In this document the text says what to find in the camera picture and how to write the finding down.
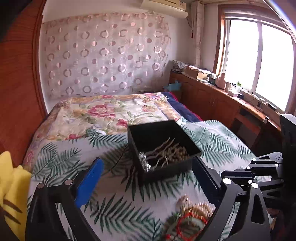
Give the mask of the circle pattern sheer curtain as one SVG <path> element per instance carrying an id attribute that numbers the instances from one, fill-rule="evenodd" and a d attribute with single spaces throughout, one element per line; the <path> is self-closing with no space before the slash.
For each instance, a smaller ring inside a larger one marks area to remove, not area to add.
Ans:
<path id="1" fill-rule="evenodd" d="M 43 23 L 40 74 L 49 100 L 160 89 L 171 37 L 156 14 L 102 13 Z"/>

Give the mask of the pink ceramic bottle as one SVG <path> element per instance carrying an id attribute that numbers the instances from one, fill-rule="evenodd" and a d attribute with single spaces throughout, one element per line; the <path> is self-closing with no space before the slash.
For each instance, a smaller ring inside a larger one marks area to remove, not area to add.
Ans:
<path id="1" fill-rule="evenodd" d="M 225 73 L 221 73 L 221 75 L 216 79 L 216 86 L 219 89 L 225 90 L 226 87 L 226 80 L 225 80 Z"/>

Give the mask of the floral quilt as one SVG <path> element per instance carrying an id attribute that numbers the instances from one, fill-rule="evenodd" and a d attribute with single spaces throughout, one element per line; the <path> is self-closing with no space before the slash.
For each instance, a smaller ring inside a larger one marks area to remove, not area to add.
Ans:
<path id="1" fill-rule="evenodd" d="M 34 134 L 23 160 L 32 172 L 42 146 L 86 137 L 89 129 L 104 135 L 124 133 L 128 125 L 181 119 L 160 92 L 72 97 L 57 103 Z"/>

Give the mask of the blue tissue box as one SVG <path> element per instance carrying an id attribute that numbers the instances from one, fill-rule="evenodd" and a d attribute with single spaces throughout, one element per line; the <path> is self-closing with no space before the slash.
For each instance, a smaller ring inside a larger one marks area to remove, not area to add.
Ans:
<path id="1" fill-rule="evenodd" d="M 166 92 L 180 91 L 181 86 L 182 84 L 176 80 L 174 83 L 169 83 L 168 85 L 164 86 L 163 89 Z"/>

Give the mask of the navy blue blanket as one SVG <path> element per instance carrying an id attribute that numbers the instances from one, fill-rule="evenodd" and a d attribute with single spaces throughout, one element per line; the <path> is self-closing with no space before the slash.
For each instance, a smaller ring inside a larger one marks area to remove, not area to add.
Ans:
<path id="1" fill-rule="evenodd" d="M 168 98 L 167 101 L 172 108 L 187 121 L 191 123 L 203 121 L 197 114 L 193 113 L 184 104 L 180 103 L 172 92 L 162 92 L 162 94 Z"/>

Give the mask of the window with wooden frame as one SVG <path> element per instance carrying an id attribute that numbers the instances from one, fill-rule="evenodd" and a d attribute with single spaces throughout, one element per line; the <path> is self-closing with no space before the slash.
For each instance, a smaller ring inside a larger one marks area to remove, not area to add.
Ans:
<path id="1" fill-rule="evenodd" d="M 218 5 L 213 71 L 226 74 L 280 113 L 295 112 L 295 41 L 275 12 L 246 4 Z"/>

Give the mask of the silver hair comb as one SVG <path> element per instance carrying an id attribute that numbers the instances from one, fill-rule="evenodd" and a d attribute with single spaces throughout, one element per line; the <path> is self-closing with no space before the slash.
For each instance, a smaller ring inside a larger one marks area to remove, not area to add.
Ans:
<path id="1" fill-rule="evenodd" d="M 145 172 L 154 170 L 157 167 L 159 160 L 161 160 L 164 157 L 165 151 L 174 143 L 174 141 L 175 141 L 174 138 L 172 140 L 171 138 L 168 138 L 166 141 L 164 141 L 160 146 L 156 147 L 154 150 L 148 151 L 145 153 L 140 152 L 138 154 L 138 159 L 140 161 L 140 164 L 143 170 Z M 154 166 L 152 166 L 149 163 L 149 160 L 156 159 L 158 156 L 161 156 L 161 157 L 158 159 L 157 163 Z"/>

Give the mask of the yellow pikachu plush toy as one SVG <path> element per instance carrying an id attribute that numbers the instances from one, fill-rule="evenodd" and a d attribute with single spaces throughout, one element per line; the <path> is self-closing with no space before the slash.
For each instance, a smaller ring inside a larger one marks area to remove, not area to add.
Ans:
<path id="1" fill-rule="evenodd" d="M 30 180 L 31 173 L 21 165 L 13 167 L 9 151 L 1 153 L 1 209 L 18 240 L 25 240 Z"/>

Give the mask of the white wall air conditioner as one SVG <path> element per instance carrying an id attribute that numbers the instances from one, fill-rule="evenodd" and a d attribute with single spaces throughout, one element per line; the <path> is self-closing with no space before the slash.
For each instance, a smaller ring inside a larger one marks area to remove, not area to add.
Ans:
<path id="1" fill-rule="evenodd" d="M 185 19 L 188 16 L 186 6 L 186 3 L 179 0 L 144 0 L 141 4 L 142 9 L 180 19 Z"/>

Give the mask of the gold pendant earring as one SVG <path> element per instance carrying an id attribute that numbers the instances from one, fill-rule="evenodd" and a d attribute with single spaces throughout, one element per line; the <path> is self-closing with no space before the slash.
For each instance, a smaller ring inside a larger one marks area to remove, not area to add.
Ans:
<path id="1" fill-rule="evenodd" d="M 189 154 L 185 147 L 174 147 L 169 148 L 164 154 L 165 160 L 163 161 L 161 167 L 172 163 L 178 163 L 189 158 Z"/>

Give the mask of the palm leaf print blanket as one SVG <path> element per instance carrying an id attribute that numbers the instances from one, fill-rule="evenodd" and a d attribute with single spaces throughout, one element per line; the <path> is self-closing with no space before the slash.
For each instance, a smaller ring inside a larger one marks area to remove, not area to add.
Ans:
<path id="1" fill-rule="evenodd" d="M 221 174 L 245 169 L 253 152 L 216 120 L 177 123 L 202 151 L 201 159 Z M 208 201 L 192 171 L 154 183 L 140 184 L 132 161 L 127 133 L 102 135 L 88 130 L 74 140 L 43 140 L 28 153 L 25 168 L 32 173 L 27 211 L 37 184 L 57 186 L 102 158 L 104 172 L 81 211 L 101 240 L 160 240 L 165 221 L 178 211 L 177 201 L 187 195 L 192 203 Z"/>

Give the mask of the cardboard box on cabinet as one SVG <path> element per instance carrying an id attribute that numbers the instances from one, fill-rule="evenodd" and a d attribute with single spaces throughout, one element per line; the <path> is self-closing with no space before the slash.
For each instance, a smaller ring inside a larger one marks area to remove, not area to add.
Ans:
<path id="1" fill-rule="evenodd" d="M 210 74 L 212 74 L 212 72 L 209 70 L 200 69 L 191 65 L 185 68 L 185 75 L 188 75 L 194 79 L 206 79 Z"/>

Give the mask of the black jewelry box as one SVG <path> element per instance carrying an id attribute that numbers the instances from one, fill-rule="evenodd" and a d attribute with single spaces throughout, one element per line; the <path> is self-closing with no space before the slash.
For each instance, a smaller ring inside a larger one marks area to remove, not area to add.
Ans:
<path id="1" fill-rule="evenodd" d="M 127 137 L 140 184 L 187 172 L 202 154 L 174 120 L 128 126 Z"/>

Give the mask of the beige tied window curtain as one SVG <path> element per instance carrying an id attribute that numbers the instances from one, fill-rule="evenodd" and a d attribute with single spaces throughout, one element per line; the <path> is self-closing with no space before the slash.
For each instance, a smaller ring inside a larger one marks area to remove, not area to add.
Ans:
<path id="1" fill-rule="evenodd" d="M 201 1 L 191 3 L 192 34 L 194 40 L 195 66 L 202 65 L 202 40 L 204 28 L 204 4 Z"/>

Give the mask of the wooden side cabinet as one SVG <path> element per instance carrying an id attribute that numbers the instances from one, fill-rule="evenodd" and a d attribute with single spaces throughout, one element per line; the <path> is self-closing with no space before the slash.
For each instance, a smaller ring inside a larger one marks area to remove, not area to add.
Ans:
<path id="1" fill-rule="evenodd" d="M 257 156 L 282 151 L 280 126 L 252 104 L 231 97 L 223 90 L 175 72 L 170 83 L 178 81 L 178 100 L 202 120 L 216 120 L 229 128 Z"/>

